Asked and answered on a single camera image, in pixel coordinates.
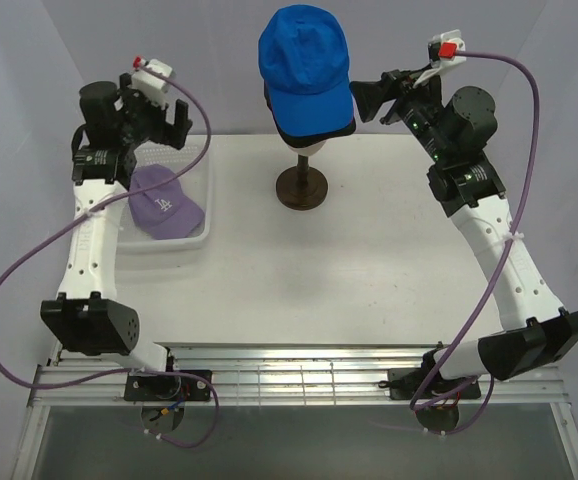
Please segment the pink perforated cap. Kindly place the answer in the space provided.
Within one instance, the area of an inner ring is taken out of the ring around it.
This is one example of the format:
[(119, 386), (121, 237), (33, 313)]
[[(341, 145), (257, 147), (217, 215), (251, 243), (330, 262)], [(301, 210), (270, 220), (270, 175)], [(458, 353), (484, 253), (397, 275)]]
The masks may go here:
[(269, 95), (268, 86), (267, 86), (266, 83), (265, 83), (264, 86), (263, 86), (263, 96), (264, 96), (264, 99), (265, 99), (265, 103), (266, 103), (267, 109), (273, 114), (273, 106), (272, 106), (271, 98), (270, 98), (270, 95)]

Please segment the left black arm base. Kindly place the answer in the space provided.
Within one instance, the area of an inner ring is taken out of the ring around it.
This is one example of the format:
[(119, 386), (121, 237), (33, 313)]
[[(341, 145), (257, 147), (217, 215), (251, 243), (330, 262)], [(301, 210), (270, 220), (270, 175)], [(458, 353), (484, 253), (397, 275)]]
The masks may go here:
[(207, 386), (211, 382), (212, 370), (184, 370), (194, 378), (179, 376), (129, 375), (125, 384), (123, 399), (129, 402), (175, 402), (178, 400), (205, 402), (211, 398)]

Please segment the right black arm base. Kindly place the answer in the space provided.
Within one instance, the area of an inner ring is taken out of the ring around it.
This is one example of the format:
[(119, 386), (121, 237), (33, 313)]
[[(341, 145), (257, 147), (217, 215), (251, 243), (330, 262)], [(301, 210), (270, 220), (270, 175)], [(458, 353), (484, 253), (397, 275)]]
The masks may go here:
[[(387, 377), (378, 382), (378, 387), (386, 389), (392, 400), (411, 400), (426, 374), (421, 368), (393, 368), (387, 371)], [(440, 394), (447, 393), (458, 388), (466, 381), (465, 378), (457, 380), (433, 380), (423, 391), (422, 400), (430, 400)], [(477, 400), (482, 396), (478, 381), (469, 383), (463, 390), (456, 392), (452, 398), (460, 396), (461, 399)]]

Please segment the black cap gold logo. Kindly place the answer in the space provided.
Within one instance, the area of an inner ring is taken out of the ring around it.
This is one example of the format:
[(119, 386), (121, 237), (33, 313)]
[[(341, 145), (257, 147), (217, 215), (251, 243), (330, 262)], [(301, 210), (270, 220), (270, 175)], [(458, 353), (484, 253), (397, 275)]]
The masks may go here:
[(281, 139), (292, 148), (301, 149), (313, 146), (319, 142), (327, 141), (334, 138), (346, 137), (352, 135), (356, 131), (356, 121), (352, 119), (351, 122), (338, 130), (326, 132), (322, 134), (314, 134), (308, 136), (291, 136), (285, 131), (283, 131), (280, 126), (278, 125), (274, 113), (272, 114), (272, 118), (276, 127), (278, 134), (280, 135)]

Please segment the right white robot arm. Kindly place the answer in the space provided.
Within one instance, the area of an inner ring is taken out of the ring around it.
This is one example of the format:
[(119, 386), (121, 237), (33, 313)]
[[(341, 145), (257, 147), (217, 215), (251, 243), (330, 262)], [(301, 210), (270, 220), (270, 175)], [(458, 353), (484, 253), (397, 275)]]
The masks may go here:
[(493, 97), (466, 86), (444, 102), (439, 76), (423, 71), (385, 72), (375, 82), (353, 81), (350, 89), (362, 121), (389, 103), (381, 123), (403, 122), (430, 156), (434, 198), (495, 283), (501, 332), (425, 354), (418, 375), (423, 390), (443, 397), (458, 380), (483, 374), (508, 380), (561, 360), (578, 343), (578, 311), (568, 310), (540, 274), (484, 152), (498, 127)]

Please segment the blue perforated cap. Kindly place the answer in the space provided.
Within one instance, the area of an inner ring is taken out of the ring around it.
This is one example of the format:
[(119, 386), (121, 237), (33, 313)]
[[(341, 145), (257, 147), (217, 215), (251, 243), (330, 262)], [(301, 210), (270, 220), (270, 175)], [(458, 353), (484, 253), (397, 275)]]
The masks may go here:
[(290, 137), (341, 131), (353, 123), (344, 31), (322, 8), (277, 10), (258, 40), (258, 68), (275, 123)]

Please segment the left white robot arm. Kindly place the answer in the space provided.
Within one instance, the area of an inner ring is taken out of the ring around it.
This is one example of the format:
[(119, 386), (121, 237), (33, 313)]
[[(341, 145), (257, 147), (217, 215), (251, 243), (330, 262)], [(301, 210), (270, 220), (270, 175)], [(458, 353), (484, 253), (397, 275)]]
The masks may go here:
[(138, 70), (80, 90), (84, 123), (72, 141), (78, 224), (57, 295), (40, 308), (41, 319), (66, 350), (150, 370), (146, 386), (163, 400), (179, 392), (181, 376), (167, 366), (166, 348), (142, 333), (138, 313), (117, 301), (115, 261), (136, 149), (146, 142), (181, 149), (192, 126), (182, 100), (175, 104), (174, 120), (166, 119), (171, 80), (165, 72)]

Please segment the lavender LA baseball cap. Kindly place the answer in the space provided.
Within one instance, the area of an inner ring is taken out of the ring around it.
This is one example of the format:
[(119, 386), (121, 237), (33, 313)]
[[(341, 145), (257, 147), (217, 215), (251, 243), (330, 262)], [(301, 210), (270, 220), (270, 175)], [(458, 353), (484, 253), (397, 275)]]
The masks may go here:
[(155, 240), (186, 238), (205, 220), (178, 179), (130, 196), (128, 205), (135, 226)]

